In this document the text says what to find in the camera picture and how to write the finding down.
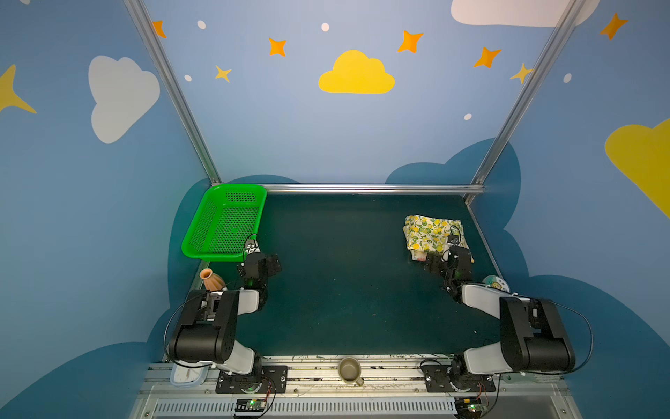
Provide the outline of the pastel floral skirt pink flowers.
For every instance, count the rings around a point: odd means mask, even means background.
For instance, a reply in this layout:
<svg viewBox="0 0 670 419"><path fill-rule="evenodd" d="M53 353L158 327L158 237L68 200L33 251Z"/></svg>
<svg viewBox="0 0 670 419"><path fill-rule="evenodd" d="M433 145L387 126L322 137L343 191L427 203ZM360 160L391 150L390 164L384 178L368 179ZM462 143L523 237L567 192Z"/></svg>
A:
<svg viewBox="0 0 670 419"><path fill-rule="evenodd" d="M475 260L472 258L472 255L467 247L455 246L453 249L443 249L442 251L420 251L420 250L411 250L411 256L414 261L425 262L428 256L437 255L442 257L443 260L447 260L450 253L456 253L457 251L464 251L465 255L470 257L470 262L474 263Z"/></svg>

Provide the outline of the lemon print skirt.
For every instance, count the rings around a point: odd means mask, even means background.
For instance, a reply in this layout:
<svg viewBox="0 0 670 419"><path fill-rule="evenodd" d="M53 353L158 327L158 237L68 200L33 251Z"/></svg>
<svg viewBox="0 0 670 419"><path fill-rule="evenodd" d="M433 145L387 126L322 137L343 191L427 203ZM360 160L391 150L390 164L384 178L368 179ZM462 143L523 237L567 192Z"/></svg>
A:
<svg viewBox="0 0 670 419"><path fill-rule="evenodd" d="M403 225L408 251L442 251L451 232L460 234L459 246L469 249L461 221L414 215L407 216Z"/></svg>

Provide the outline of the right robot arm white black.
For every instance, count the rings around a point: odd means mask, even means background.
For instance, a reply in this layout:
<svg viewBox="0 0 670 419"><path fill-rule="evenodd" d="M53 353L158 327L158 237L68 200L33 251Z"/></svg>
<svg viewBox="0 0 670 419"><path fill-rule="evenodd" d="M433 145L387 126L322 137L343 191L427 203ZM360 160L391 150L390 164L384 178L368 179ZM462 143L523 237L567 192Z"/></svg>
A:
<svg viewBox="0 0 670 419"><path fill-rule="evenodd" d="M462 246L428 253L425 270L442 277L442 288L455 302L499 321L499 341L454 357L450 368L454 381L507 373L562 375L576 369L572 343L553 301L474 282L471 255Z"/></svg>

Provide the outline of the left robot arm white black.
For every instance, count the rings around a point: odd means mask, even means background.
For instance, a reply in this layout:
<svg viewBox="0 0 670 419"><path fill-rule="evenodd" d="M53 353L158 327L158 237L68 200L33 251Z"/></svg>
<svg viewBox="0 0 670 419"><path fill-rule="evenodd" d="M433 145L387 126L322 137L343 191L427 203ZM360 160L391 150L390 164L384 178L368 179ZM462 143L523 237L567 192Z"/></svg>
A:
<svg viewBox="0 0 670 419"><path fill-rule="evenodd" d="M230 290L195 290L180 308L172 335L164 336L166 356L184 368L215 367L228 375L260 380L260 356L237 341L237 321L254 314L268 300L268 279L281 272L276 254L251 253L238 267L243 286Z"/></svg>

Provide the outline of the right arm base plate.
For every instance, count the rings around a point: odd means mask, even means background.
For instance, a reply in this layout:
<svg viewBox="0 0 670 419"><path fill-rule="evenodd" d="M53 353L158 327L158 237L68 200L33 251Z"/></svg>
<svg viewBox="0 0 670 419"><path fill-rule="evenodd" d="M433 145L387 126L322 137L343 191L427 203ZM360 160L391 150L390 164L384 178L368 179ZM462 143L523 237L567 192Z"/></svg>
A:
<svg viewBox="0 0 670 419"><path fill-rule="evenodd" d="M497 386L490 375L452 373L451 368L438 364L420 366L429 393L496 392Z"/></svg>

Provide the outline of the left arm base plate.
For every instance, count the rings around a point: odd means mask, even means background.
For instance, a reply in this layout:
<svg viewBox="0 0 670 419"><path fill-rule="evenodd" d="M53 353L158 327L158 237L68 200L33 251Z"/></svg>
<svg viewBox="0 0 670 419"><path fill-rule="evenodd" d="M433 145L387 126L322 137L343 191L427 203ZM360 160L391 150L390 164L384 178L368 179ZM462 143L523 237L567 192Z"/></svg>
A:
<svg viewBox="0 0 670 419"><path fill-rule="evenodd" d="M284 394L288 382L288 367L261 366L249 375L229 375L221 371L216 381L216 394Z"/></svg>

